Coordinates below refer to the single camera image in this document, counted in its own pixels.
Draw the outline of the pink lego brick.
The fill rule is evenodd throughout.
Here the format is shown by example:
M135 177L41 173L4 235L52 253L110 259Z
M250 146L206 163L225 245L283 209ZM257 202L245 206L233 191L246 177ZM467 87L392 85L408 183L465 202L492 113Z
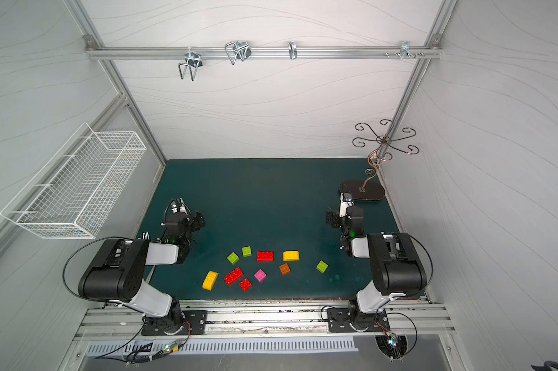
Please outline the pink lego brick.
M254 276L259 282L262 282L266 278L266 274L262 269L258 270Z

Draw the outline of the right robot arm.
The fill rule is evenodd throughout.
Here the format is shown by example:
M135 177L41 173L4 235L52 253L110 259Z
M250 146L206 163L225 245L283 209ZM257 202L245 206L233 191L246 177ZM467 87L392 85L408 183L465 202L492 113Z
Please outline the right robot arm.
M433 261L429 260L430 270L426 271L416 238L402 232L366 233L364 216L349 193L340 195L337 210L326 212L327 224L341 231L340 250L370 263L369 283L348 305L349 326L357 332L384 327L384 309L390 302L423 292L433 279Z

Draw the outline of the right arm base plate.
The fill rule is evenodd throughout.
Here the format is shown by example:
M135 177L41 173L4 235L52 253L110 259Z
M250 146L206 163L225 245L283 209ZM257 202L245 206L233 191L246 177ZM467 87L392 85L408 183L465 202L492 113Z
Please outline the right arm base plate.
M327 308L324 319L331 333L390 332L390 324L385 315L365 314L345 308Z

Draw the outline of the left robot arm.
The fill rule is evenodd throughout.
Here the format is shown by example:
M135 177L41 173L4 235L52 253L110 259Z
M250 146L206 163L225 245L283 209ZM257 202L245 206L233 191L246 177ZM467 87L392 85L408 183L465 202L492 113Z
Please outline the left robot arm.
M66 281L67 268L71 260L88 247L84 245L66 261L62 283L77 298L127 307L140 312L144 325L153 331L175 335L188 323L180 302L147 283L144 270L148 266L185 263L194 242L193 233L205 225L202 212L192 212L183 199L172 199L164 210L163 233L158 239L100 238L100 248L81 275L77 288L72 289Z

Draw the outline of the yellow curved lego brick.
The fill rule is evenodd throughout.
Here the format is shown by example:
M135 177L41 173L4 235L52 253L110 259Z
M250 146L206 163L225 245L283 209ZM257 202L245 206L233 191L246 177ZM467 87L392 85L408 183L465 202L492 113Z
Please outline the yellow curved lego brick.
M296 250L285 251L283 252L283 261L284 262L300 261L300 253Z

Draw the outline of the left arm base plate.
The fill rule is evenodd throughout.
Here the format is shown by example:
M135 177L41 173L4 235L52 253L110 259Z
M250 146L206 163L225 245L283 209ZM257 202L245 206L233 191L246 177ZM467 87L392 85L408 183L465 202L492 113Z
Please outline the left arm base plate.
M141 335L203 335L207 315L205 310L187 310L183 311L179 318L172 318L170 315L163 318L146 317Z

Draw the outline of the orange lego brick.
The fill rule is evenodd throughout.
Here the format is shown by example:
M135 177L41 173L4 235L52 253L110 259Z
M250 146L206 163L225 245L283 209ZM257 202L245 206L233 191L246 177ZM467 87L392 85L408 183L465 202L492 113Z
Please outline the orange lego brick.
M280 272L282 273L282 275L287 275L291 272L291 269L288 264L282 264L280 266Z

